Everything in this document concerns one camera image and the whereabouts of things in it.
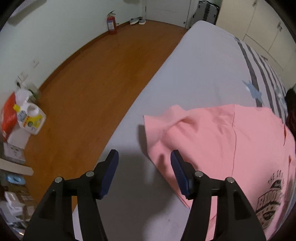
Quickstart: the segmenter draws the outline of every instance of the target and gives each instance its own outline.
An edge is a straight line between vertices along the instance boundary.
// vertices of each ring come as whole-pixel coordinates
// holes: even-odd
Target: blue gripper pad
[[[172,165],[175,177],[177,179],[179,188],[181,190],[181,193],[188,198],[189,197],[189,182],[186,178],[186,175],[178,161],[178,158],[176,157],[174,151],[170,154],[170,164]]]
[[[119,154],[116,150],[111,150],[108,154],[105,163],[109,162],[109,166],[107,167],[105,171],[105,175],[102,179],[101,183],[101,190],[100,190],[100,196],[103,198],[109,191],[109,188],[111,186],[111,182],[113,180],[117,165],[119,161]]]

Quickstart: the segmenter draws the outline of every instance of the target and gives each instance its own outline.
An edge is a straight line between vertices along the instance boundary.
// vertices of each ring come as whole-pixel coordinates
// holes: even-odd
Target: pair of shoes
[[[140,25],[144,25],[146,23],[146,20],[143,19],[142,17],[132,18],[130,20],[130,25],[134,25],[136,23],[139,23]]]

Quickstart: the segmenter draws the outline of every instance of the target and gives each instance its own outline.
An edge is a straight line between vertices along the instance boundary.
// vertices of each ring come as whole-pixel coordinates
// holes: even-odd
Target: gray suitcase
[[[220,7],[216,4],[210,3],[206,0],[199,1],[197,10],[191,19],[190,27],[199,20],[216,24],[219,9]]]

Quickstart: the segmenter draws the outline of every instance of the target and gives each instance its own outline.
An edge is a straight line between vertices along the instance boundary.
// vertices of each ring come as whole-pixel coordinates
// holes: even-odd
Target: red plastic bag
[[[15,104],[15,93],[13,92],[5,102],[2,110],[1,132],[4,142],[7,141],[12,129],[17,124],[17,113],[13,109]]]

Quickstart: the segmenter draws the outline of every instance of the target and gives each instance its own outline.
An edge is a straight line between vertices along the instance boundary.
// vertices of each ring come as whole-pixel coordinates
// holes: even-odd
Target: fire extinguisher label
[[[107,24],[108,24],[108,29],[109,30],[114,30],[113,20],[108,20],[107,21]]]

